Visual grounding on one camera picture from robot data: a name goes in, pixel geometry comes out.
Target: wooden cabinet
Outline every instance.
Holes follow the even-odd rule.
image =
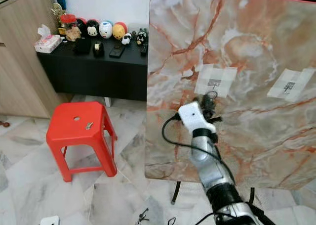
[[[57,94],[34,49],[42,24],[52,32],[57,21],[53,0],[8,0],[0,3],[0,114],[51,117],[67,102]]]

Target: floor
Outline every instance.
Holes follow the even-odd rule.
[[[102,97],[73,99],[95,100],[104,104]],[[171,205],[175,182],[144,177],[144,102],[117,99],[107,111],[118,134],[118,174],[75,174],[70,183],[63,181],[46,144],[49,120],[0,116],[11,123],[9,128],[0,127],[0,225],[38,225],[41,218],[54,215],[61,225],[134,225],[146,208],[150,221],[144,225],[166,225],[172,217],[175,225],[194,225],[211,211],[200,184],[182,183],[176,204]],[[66,159],[70,167],[98,165],[92,149],[84,145],[70,147]],[[249,189],[239,191],[247,200]],[[256,189],[254,203],[277,225],[313,224],[316,180],[298,191]]]

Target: white wall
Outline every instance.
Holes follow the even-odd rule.
[[[149,0],[66,0],[67,12],[86,20],[149,23]]]

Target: black cabinet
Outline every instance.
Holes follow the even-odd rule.
[[[105,54],[94,57],[75,54],[75,43],[61,43],[52,53],[37,53],[56,92],[97,95],[104,97],[146,100],[148,56],[142,56],[135,41],[125,46],[120,58],[109,53],[120,42],[114,38],[102,41]]]

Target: red plastic stool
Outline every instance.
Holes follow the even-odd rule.
[[[105,141],[103,130],[112,138],[112,152]],[[103,170],[109,177],[117,173],[114,163],[114,142],[118,137],[105,107],[98,102],[64,103],[59,105],[46,134],[49,145],[65,182],[71,174]],[[67,146],[87,144],[93,147],[101,167],[69,169],[65,160]]]

